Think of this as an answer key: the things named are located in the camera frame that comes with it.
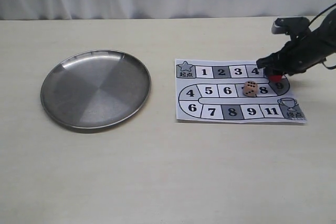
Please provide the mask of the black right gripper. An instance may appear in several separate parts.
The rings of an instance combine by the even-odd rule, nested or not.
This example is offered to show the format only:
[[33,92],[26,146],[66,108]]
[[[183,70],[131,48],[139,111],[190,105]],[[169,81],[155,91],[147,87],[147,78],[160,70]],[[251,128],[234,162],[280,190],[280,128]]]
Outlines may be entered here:
[[301,40],[288,42],[278,52],[256,61],[258,69],[272,68],[273,75],[293,76],[306,72],[331,55],[331,32],[318,28]]

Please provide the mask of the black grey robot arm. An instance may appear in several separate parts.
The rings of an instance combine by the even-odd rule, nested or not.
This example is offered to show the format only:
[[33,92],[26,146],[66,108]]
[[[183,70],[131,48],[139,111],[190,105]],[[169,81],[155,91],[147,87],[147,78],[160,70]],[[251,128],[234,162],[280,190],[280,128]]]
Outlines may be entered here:
[[268,78],[300,74],[321,63],[335,53],[335,10],[331,11],[315,30],[309,28],[306,17],[279,17],[273,25],[273,34],[285,34],[290,40],[278,51],[256,61]]

